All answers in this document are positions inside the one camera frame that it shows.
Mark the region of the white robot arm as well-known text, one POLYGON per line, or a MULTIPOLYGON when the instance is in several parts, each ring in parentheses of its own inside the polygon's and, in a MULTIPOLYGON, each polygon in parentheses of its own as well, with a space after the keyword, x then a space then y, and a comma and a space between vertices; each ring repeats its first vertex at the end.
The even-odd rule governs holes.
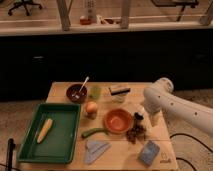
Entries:
POLYGON ((144 109, 151 115, 166 110, 213 137, 213 108, 179 98, 172 94, 173 90, 173 82, 165 77, 146 86, 144 109))

